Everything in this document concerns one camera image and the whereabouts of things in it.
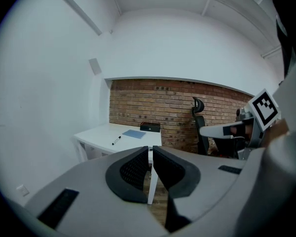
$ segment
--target black box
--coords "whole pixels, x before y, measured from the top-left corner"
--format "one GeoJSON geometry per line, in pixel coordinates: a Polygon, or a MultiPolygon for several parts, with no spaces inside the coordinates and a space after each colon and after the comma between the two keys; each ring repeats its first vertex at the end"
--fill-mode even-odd
{"type": "Polygon", "coordinates": [[[160,132],[160,124],[142,122],[140,124],[140,131],[160,132]]]}

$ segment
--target white table leg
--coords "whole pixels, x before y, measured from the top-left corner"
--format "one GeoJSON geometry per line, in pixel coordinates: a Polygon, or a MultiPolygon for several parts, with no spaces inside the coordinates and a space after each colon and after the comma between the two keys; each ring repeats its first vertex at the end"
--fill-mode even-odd
{"type": "Polygon", "coordinates": [[[97,148],[92,148],[90,145],[84,144],[84,149],[89,160],[102,157],[101,150],[97,148]]]}
{"type": "Polygon", "coordinates": [[[88,160],[87,153],[83,149],[83,147],[81,146],[80,141],[77,140],[77,139],[75,139],[75,138],[72,138],[71,139],[71,142],[74,145],[74,149],[76,151],[76,154],[77,154],[77,157],[78,157],[78,161],[79,162],[87,161],[88,160]]]}
{"type": "Polygon", "coordinates": [[[158,181],[158,175],[157,175],[157,172],[154,170],[154,167],[152,164],[151,181],[150,181],[149,195],[148,195],[148,204],[152,204],[154,192],[156,191],[156,187],[157,187],[157,181],[158,181]]]}

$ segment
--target office chair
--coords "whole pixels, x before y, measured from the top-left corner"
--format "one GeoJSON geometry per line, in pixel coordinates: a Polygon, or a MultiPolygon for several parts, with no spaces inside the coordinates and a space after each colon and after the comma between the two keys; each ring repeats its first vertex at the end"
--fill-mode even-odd
{"type": "MultiPolygon", "coordinates": [[[[207,155],[207,151],[209,148],[209,141],[208,137],[202,136],[199,133],[199,129],[203,126],[206,126],[205,120],[203,116],[196,116],[196,113],[200,113],[204,110],[204,103],[196,98],[194,99],[194,106],[192,107],[192,116],[195,119],[195,125],[197,130],[198,136],[198,143],[197,143],[197,151],[199,155],[207,155]]],[[[218,155],[228,158],[238,158],[235,150],[240,150],[244,148],[244,144],[242,143],[242,139],[218,139],[214,138],[215,144],[218,149],[218,155]]]]}
{"type": "Polygon", "coordinates": [[[197,130],[198,142],[197,142],[197,152],[199,155],[207,155],[209,148],[209,141],[207,137],[201,136],[199,129],[205,126],[205,120],[203,116],[196,116],[196,113],[201,113],[204,110],[204,103],[196,97],[194,99],[194,107],[192,107],[192,116],[195,119],[195,125],[197,130]]]}

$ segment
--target white desk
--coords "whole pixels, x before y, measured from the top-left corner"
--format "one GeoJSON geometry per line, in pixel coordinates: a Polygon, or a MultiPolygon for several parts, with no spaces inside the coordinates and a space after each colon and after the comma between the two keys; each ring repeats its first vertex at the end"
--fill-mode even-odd
{"type": "MultiPolygon", "coordinates": [[[[161,133],[146,132],[141,139],[122,135],[123,132],[129,129],[140,131],[140,128],[136,126],[108,123],[75,134],[73,142],[77,150],[79,161],[83,162],[131,148],[148,146],[149,149],[152,149],[153,146],[161,146],[161,133]],[[121,136],[120,140],[115,145],[112,145],[119,136],[121,136]]],[[[153,168],[152,150],[148,152],[148,161],[152,163],[148,204],[152,204],[158,180],[158,175],[153,168]]]]}

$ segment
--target marker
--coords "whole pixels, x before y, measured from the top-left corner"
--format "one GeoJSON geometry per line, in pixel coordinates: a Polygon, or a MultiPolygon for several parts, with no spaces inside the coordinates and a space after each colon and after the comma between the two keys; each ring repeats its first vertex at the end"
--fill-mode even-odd
{"type": "Polygon", "coordinates": [[[121,136],[119,136],[113,143],[112,143],[112,145],[114,146],[116,143],[117,143],[117,141],[119,141],[119,139],[121,138],[121,136]]]}

